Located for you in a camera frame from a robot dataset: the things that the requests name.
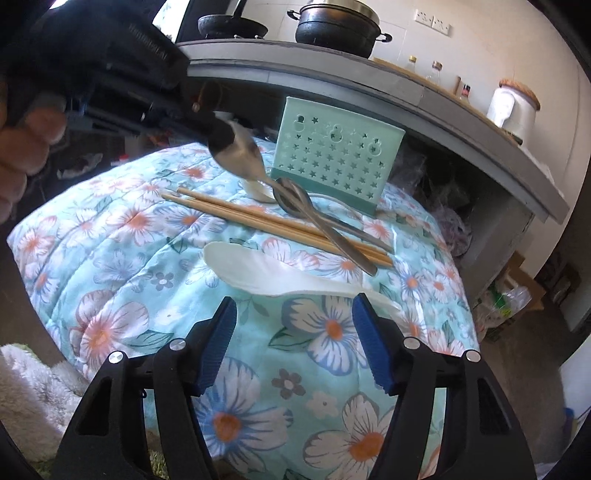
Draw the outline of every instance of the white wall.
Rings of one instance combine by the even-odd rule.
[[[560,367],[564,391],[564,406],[572,408],[574,418],[580,417],[591,407],[591,336]]]
[[[286,16],[306,0],[249,0],[244,16],[269,28],[269,40],[294,41],[297,22]],[[442,85],[456,75],[470,84],[472,105],[486,112],[503,77],[527,84],[538,96],[530,150],[546,163],[572,207],[591,154],[591,85],[574,55],[550,24],[527,0],[364,0],[380,18],[382,31],[394,40],[376,43],[374,56],[404,66],[418,58],[417,73],[427,74],[434,60],[443,64]],[[445,37],[413,20],[419,8],[452,25]],[[519,250],[524,270],[535,275],[560,239],[564,225],[535,221]]]

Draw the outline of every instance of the wooden chopsticks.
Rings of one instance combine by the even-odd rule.
[[[336,248],[320,230],[311,225],[270,215],[269,213],[260,210],[244,205],[237,205],[236,203],[220,200],[203,193],[193,192],[192,190],[179,188],[178,192],[192,198],[179,198],[168,193],[161,193],[160,195],[164,199],[210,215],[225,218],[231,222],[241,223],[273,235],[278,235],[299,242],[303,245],[320,248],[321,250],[335,255],[342,255],[341,251]],[[387,256],[384,251],[356,240],[349,240],[376,265],[381,267],[392,267],[392,260],[390,260],[389,256]]]

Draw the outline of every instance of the cork lid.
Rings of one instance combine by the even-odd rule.
[[[517,90],[519,93],[522,93],[523,95],[525,95],[534,104],[536,112],[539,112],[540,109],[542,108],[542,106],[540,105],[540,101],[536,97],[535,93],[532,92],[532,90],[527,85],[525,85],[523,83],[516,82],[511,79],[502,79],[499,82],[499,87],[509,87],[509,88],[512,88],[513,90]]]

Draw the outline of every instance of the human hand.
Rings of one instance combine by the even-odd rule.
[[[0,77],[0,224],[25,192],[27,175],[43,168],[49,146],[66,130],[66,116],[51,108],[32,111],[20,127],[5,127],[7,98],[8,88]]]

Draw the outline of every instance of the kitchen counter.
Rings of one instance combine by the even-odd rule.
[[[562,223],[558,190],[517,145],[479,112],[410,72],[326,48],[268,40],[180,44],[189,75],[314,94],[326,103],[410,129],[483,172],[469,217],[473,242],[458,261],[472,303],[515,251],[536,215]]]

